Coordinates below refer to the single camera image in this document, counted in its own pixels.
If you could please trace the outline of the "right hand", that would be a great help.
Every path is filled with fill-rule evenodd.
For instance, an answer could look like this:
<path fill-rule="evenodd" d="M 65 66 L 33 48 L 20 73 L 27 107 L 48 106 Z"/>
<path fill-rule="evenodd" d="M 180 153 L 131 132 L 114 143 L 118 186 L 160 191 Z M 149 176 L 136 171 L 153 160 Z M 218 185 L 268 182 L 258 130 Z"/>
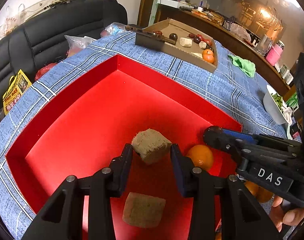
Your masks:
<path fill-rule="evenodd" d="M 275 195 L 273 204 L 270 211 L 270 219 L 273 221 L 277 230 L 280 232 L 282 225 L 297 226 L 299 222 L 304 218 L 304 207 L 298 207 L 287 212 L 281 208 L 283 198 Z"/>

